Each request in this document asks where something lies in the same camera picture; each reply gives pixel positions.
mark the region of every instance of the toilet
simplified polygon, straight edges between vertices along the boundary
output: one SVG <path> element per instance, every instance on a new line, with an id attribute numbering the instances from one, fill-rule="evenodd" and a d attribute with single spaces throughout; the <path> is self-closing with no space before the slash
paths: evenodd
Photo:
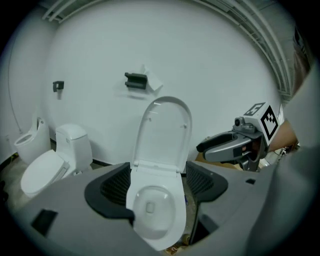
<path id="1" fill-rule="evenodd" d="M 181 173 L 191 133 L 190 110 L 175 97 L 154 100 L 140 123 L 130 163 L 126 208 L 134 212 L 135 232 L 157 251 L 172 246 L 185 230 Z"/>
<path id="2" fill-rule="evenodd" d="M 19 137 L 14 146 L 23 162 L 30 165 L 37 157 L 51 149 L 49 127 L 46 121 L 36 114 L 32 116 L 30 130 Z"/>
<path id="3" fill-rule="evenodd" d="M 56 152 L 49 150 L 25 170 L 21 189 L 32 198 L 55 181 L 92 170 L 92 151 L 86 131 L 76 124 L 56 129 Z"/>

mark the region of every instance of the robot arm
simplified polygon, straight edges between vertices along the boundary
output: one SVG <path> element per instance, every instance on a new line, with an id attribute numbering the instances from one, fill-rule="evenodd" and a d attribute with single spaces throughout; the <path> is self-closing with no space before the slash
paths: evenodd
<path id="1" fill-rule="evenodd" d="M 255 172 L 278 128 L 271 106 L 257 103 L 234 120 L 231 131 L 201 142 L 196 149 L 209 162 L 239 163 L 244 171 Z"/>

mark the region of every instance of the toilet tank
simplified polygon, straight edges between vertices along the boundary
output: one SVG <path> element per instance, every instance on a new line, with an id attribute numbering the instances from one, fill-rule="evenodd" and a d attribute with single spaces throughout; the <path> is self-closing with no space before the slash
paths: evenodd
<path id="1" fill-rule="evenodd" d="M 92 163 L 92 151 L 87 132 L 79 125 L 68 123 L 55 130 L 56 153 L 83 171 Z"/>

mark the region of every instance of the floor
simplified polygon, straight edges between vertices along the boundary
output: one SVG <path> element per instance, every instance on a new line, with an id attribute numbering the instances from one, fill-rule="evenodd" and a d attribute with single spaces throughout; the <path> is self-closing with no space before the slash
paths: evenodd
<path id="1" fill-rule="evenodd" d="M 5 181 L 4 191 L 8 193 L 9 197 L 6 202 L 7 208 L 10 213 L 15 213 L 23 207 L 30 199 L 23 193 L 20 187 L 22 175 L 27 169 L 28 165 L 24 163 L 19 157 L 14 159 L 0 172 L 0 180 Z M 102 166 L 92 163 L 93 171 L 101 168 Z M 190 188 L 187 185 L 186 178 L 182 178 L 183 189 L 186 203 L 186 225 L 184 234 L 191 234 L 193 224 L 196 217 L 196 204 L 191 194 Z"/>

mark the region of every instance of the toilet lid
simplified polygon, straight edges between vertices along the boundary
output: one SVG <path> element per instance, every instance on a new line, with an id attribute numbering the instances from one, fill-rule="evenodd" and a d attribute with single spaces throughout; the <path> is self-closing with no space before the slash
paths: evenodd
<path id="1" fill-rule="evenodd" d="M 61 172 L 66 172 L 68 166 L 55 151 L 47 151 L 27 167 L 21 179 L 21 189 L 28 194 L 37 193 L 52 183 Z"/>
<path id="2" fill-rule="evenodd" d="M 182 173 L 191 133 L 191 113 L 183 101 L 169 96 L 154 100 L 142 117 L 131 167 L 143 160 Z"/>

